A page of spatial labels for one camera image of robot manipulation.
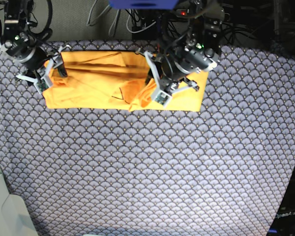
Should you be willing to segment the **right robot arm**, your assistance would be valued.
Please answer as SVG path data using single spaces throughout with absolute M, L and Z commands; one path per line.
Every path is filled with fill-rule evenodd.
M 56 69 L 61 77 L 67 77 L 61 53 L 70 46 L 60 46 L 58 49 L 50 47 L 53 52 L 49 54 L 41 48 L 41 45 L 47 45 L 47 40 L 53 33 L 50 28 L 53 6 L 48 0 L 46 25 L 41 32 L 34 33 L 31 28 L 36 27 L 37 23 L 30 20 L 33 5 L 32 0 L 4 1 L 3 25 L 0 20 L 0 50 L 26 68 L 26 73 L 19 74 L 16 78 L 33 85 L 42 94 L 53 86 L 49 77 L 52 70 Z

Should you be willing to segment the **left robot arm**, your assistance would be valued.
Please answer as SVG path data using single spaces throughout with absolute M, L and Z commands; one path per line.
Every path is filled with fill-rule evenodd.
M 166 29 L 170 17 L 187 21 L 186 30 L 176 38 L 170 37 Z M 199 91 L 198 83 L 188 76 L 210 72 L 217 66 L 218 37 L 224 18 L 220 0 L 192 0 L 187 9 L 162 14 L 160 51 L 156 55 L 142 49 L 136 51 L 150 67 L 146 83 L 153 79 L 156 84 L 151 95 L 153 101 L 165 105 L 175 93 Z

